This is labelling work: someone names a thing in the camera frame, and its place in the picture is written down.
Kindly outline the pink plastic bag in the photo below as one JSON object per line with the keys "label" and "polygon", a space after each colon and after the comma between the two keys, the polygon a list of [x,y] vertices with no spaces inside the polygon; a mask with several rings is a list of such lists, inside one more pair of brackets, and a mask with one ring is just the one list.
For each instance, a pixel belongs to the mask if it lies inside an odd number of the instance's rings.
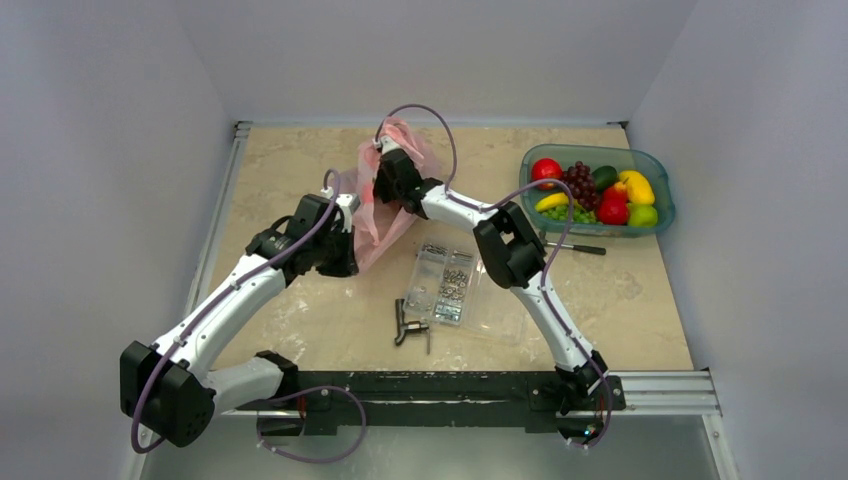
{"label": "pink plastic bag", "polygon": [[[400,147],[422,177],[439,177],[442,161],[429,143],[403,120],[390,117],[380,129],[391,146]],[[358,149],[357,166],[341,174],[344,194],[358,196],[360,206],[353,214],[353,252],[360,272],[377,262],[413,225],[416,216],[407,212],[393,196],[389,177],[381,170],[381,152],[374,140]]]}

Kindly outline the red apple from bag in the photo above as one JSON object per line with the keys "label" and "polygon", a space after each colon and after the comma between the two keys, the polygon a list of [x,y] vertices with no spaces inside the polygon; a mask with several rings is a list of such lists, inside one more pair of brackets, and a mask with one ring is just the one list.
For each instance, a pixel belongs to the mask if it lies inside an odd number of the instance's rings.
{"label": "red apple from bag", "polygon": [[536,182],[537,190],[555,189],[557,185],[552,180],[560,181],[562,177],[562,167],[552,158],[541,158],[532,165],[531,180]]}

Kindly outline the purple grapes bunch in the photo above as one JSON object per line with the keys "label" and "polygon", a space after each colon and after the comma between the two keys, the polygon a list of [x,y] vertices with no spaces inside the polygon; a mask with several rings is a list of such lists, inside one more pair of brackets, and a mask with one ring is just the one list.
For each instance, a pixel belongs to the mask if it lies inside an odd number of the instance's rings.
{"label": "purple grapes bunch", "polygon": [[591,169],[582,161],[567,167],[561,179],[570,189],[579,206],[587,211],[596,211],[600,205],[600,196],[595,190]]}

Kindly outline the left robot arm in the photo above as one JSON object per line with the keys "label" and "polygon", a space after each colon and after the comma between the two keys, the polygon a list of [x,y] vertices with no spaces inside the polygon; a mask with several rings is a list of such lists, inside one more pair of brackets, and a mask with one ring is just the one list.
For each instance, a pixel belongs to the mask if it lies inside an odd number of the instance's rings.
{"label": "left robot arm", "polygon": [[301,198],[296,211],[257,233],[234,269],[195,310],[150,344],[132,342],[121,354],[120,408],[131,418],[131,444],[148,453],[167,441],[194,442],[221,414],[266,401],[292,405],[297,366],[261,351],[225,369],[216,359],[247,322],[298,277],[316,271],[346,278],[357,274],[353,215],[355,194],[325,188]]}

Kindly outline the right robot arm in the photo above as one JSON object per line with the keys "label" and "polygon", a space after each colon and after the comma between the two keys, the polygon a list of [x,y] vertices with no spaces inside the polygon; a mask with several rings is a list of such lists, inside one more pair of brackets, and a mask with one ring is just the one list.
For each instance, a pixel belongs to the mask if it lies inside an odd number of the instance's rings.
{"label": "right robot arm", "polygon": [[455,227],[474,237],[489,277],[510,291],[525,307],[549,347],[561,378],[563,411],[588,405],[601,393],[611,413],[614,388],[599,352],[580,332],[556,295],[548,273],[556,253],[546,252],[525,213],[507,195],[488,204],[462,195],[453,197],[448,186],[423,178],[400,147],[378,149],[374,193],[383,202],[396,201],[406,212]]}

